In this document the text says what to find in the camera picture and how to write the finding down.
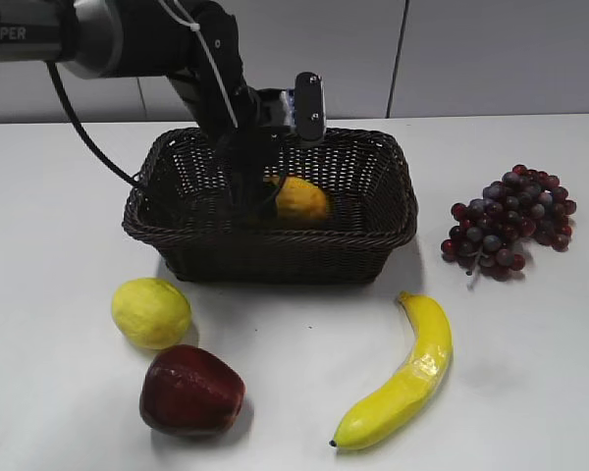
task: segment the red grapes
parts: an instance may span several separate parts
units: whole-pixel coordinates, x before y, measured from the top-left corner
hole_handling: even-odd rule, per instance
[[[458,226],[441,244],[443,258],[468,269],[505,280],[510,271],[523,270],[526,260],[514,252],[515,244],[533,237],[556,251],[567,250],[572,229],[569,216],[575,201],[561,179],[518,164],[502,179],[482,190],[482,198],[456,203],[452,215]]]

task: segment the wicker basket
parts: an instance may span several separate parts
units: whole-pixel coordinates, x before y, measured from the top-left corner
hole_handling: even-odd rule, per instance
[[[312,149],[286,146],[280,166],[320,186],[332,214],[308,230],[241,227],[223,217],[223,172],[197,129],[153,144],[137,178],[170,203],[172,216],[133,190],[123,227],[153,245],[183,281],[289,284],[369,283],[416,232],[417,203],[402,150],[390,135],[329,129]],[[266,169],[277,175],[280,168]]]

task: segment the banana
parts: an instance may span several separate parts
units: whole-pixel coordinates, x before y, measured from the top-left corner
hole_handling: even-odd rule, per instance
[[[343,417],[331,446],[361,449],[382,441],[416,415],[445,376],[454,350],[445,312],[424,295],[402,292],[398,302],[416,335],[412,353],[384,386]]]

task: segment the red apple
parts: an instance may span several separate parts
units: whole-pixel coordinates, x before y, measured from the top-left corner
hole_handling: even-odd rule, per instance
[[[244,382],[223,361],[190,345],[175,345],[150,364],[139,413],[155,430],[211,436],[229,429],[240,412]]]

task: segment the yellow lemon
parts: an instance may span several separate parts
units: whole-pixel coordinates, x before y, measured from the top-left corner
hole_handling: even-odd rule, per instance
[[[277,184],[279,177],[271,177],[268,181]],[[323,190],[299,177],[286,178],[275,203],[278,218],[291,222],[323,221],[330,212],[330,204]]]
[[[181,340],[191,321],[186,297],[165,280],[141,278],[120,286],[111,303],[118,329],[131,343],[162,349]]]

